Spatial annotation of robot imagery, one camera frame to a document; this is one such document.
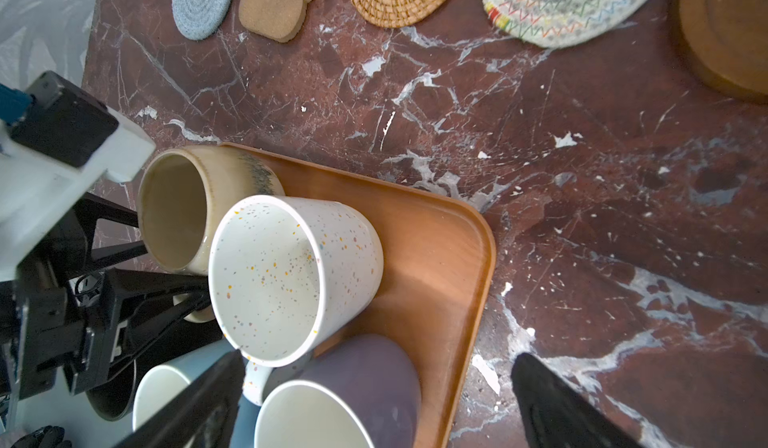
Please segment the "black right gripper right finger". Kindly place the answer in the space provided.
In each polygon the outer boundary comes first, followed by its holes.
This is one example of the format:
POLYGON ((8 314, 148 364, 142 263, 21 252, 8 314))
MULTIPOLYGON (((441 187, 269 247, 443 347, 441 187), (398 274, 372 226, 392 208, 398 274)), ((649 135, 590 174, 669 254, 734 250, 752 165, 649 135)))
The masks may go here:
POLYGON ((530 447, 640 447, 532 354, 517 356, 511 381, 530 447))

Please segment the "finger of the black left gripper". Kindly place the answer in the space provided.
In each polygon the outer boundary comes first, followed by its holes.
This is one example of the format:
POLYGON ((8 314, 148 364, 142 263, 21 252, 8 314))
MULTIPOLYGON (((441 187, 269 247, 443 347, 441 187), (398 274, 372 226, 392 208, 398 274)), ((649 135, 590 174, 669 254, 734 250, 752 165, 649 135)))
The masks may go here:
POLYGON ((108 234, 138 227, 134 210, 84 194, 50 231, 50 261, 60 279, 76 278, 147 253, 143 241, 109 239, 108 234))
POLYGON ((73 395, 111 381, 188 315, 210 306, 202 275, 110 268, 91 276, 90 289, 71 290, 83 325, 74 360, 64 367, 73 395))

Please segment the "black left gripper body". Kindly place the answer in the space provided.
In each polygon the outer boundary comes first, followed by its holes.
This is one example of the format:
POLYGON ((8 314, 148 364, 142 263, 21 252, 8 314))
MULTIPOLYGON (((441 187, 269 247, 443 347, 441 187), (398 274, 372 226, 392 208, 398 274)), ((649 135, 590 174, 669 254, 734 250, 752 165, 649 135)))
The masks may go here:
POLYGON ((13 270, 1 294, 1 360, 5 364, 1 392, 10 397, 10 417, 18 404, 51 390, 63 371, 71 394, 102 384, 98 353, 98 319, 90 325, 87 309, 78 304, 70 280, 102 267, 86 250, 52 254, 45 250, 27 255, 13 270))

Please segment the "beige glazed ceramic mug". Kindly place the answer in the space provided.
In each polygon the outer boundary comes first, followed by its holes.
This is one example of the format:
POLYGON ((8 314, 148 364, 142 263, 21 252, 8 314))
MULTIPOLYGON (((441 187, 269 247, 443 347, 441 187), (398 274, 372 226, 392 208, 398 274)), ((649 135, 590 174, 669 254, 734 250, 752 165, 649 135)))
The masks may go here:
POLYGON ((252 152, 231 146, 186 146, 155 157, 137 198, 148 253, 171 273, 205 275, 224 215, 254 195, 283 196, 277 175, 252 152))

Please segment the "round wooden coaster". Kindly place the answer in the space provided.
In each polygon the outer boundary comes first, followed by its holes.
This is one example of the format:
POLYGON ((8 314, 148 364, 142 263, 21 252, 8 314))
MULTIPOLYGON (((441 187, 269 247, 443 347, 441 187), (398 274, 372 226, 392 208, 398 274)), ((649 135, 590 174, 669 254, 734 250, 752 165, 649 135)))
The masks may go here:
POLYGON ((704 84, 767 103, 767 0, 674 0, 682 58, 704 84))

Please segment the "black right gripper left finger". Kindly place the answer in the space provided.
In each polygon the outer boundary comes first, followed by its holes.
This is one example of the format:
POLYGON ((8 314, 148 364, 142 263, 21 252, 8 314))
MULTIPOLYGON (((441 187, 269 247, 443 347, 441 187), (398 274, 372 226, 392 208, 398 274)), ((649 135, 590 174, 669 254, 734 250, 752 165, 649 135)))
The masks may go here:
POLYGON ((243 380, 241 353, 225 354, 118 445, 230 447, 243 380))

